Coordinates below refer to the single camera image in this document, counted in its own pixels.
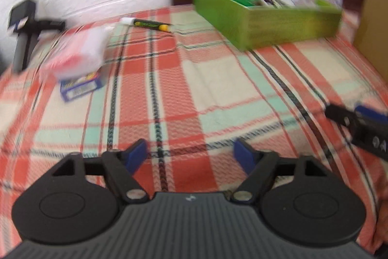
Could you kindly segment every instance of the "green cardboard tray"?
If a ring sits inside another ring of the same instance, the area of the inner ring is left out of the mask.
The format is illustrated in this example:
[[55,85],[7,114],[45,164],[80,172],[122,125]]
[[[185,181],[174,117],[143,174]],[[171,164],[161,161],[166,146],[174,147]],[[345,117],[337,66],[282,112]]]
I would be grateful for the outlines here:
[[246,7],[234,0],[193,0],[195,10],[235,47],[264,46],[336,35],[342,9],[324,0],[317,8]]

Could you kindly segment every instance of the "circular pad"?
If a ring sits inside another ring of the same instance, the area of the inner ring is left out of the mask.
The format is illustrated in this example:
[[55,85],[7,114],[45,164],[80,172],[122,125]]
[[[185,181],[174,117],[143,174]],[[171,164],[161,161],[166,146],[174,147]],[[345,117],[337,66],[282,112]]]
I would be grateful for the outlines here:
[[84,177],[49,179],[39,179],[12,208],[12,219],[22,239],[51,245],[78,243],[113,223],[118,203],[109,190]]
[[260,212],[278,235],[309,247],[355,240],[365,220],[362,201],[333,175],[295,177],[269,191]]
[[40,201],[40,210],[51,218],[69,218],[80,213],[85,207],[85,199],[71,192],[53,193]]

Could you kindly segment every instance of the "yellow cap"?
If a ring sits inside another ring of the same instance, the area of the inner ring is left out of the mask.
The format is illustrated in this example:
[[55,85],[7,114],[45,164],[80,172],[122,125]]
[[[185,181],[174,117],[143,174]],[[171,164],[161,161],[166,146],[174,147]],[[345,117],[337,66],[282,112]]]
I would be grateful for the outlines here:
[[170,26],[169,25],[160,25],[159,26],[159,30],[160,31],[170,32]]

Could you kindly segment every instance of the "small cardboard box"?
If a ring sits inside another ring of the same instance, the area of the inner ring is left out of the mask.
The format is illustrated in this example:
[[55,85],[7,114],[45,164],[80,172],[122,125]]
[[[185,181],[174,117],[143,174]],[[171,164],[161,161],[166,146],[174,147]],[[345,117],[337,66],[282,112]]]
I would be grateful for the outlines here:
[[101,74],[94,72],[79,79],[62,81],[61,95],[65,102],[69,102],[100,89],[102,86]]
[[388,81],[388,0],[366,0],[354,46]]
[[234,0],[193,0],[195,10],[244,51],[286,42],[333,37],[342,9],[324,0],[316,8],[247,7]]

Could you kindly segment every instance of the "red and white plaid blanket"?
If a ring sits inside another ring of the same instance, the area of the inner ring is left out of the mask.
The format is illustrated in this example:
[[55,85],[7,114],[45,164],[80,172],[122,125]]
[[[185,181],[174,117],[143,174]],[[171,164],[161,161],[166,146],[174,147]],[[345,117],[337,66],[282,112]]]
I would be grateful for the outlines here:
[[386,83],[350,45],[351,21],[336,39],[242,53],[191,6],[136,16],[172,23],[174,32],[116,25],[102,69],[106,84],[94,93],[64,103],[58,84],[39,82],[54,40],[40,42],[22,75],[2,75],[0,256],[20,242],[13,202],[47,169],[69,152],[96,156],[139,138],[150,152],[135,178],[150,194],[236,188],[246,177],[232,157],[240,136],[285,157],[312,154],[364,202],[360,245],[373,252],[381,244],[373,235],[387,188],[383,163],[352,146],[323,113],[329,102],[388,109]]

